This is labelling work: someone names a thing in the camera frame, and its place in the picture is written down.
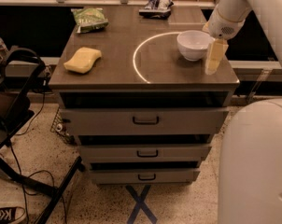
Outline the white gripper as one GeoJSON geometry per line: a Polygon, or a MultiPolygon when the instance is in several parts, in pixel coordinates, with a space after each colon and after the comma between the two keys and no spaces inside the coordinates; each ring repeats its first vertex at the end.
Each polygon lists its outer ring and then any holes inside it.
{"type": "Polygon", "coordinates": [[[245,21],[229,21],[223,18],[219,10],[215,8],[203,27],[203,31],[209,33],[215,39],[208,45],[204,70],[207,75],[217,72],[227,48],[226,40],[234,38],[243,27],[245,21]]]}

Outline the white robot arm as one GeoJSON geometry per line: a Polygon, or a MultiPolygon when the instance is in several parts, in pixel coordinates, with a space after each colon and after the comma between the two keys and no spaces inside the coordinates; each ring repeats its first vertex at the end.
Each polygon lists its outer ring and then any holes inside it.
{"type": "MultiPolygon", "coordinates": [[[[229,40],[254,12],[282,67],[282,0],[219,0],[209,34],[229,40]]],[[[234,114],[219,158],[218,224],[282,224],[282,99],[234,114]]]]}

